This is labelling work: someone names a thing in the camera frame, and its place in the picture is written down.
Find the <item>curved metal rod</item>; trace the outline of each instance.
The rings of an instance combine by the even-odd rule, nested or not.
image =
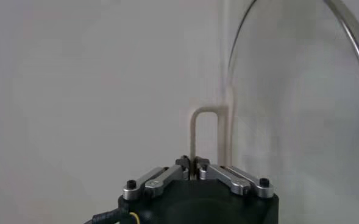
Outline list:
[[[215,113],[217,115],[217,163],[226,165],[226,144],[227,144],[227,125],[228,125],[228,107],[225,105],[210,105],[199,107],[192,111],[190,119],[190,161],[193,162],[196,157],[196,121],[201,113]]]
[[[324,0],[349,37],[359,61],[359,22],[340,0]]]

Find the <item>black cable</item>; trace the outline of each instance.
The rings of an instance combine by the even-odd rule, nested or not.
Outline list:
[[[117,208],[109,212],[96,214],[84,224],[113,224],[119,222],[125,215],[128,215],[126,211]]]

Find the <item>black bolt head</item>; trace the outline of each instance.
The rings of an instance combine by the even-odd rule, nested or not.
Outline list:
[[[135,180],[128,180],[126,182],[126,188],[128,188],[128,189],[135,189],[136,186],[137,186],[137,184],[136,184]]]
[[[260,185],[261,187],[270,187],[270,181],[269,181],[269,179],[267,179],[267,178],[261,178],[261,179],[259,180],[259,185]]]

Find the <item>white backdrop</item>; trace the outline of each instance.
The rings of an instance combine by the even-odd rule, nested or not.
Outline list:
[[[219,98],[218,12],[0,0],[0,224],[84,223],[126,180],[188,154],[190,106]],[[199,124],[199,151],[215,152],[214,117]]]

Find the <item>yellow wire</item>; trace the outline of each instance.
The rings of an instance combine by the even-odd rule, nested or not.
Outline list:
[[[135,217],[136,219],[136,223],[137,224],[140,224],[140,218],[138,217],[138,215],[134,212],[130,212],[129,215],[132,215],[133,217]]]

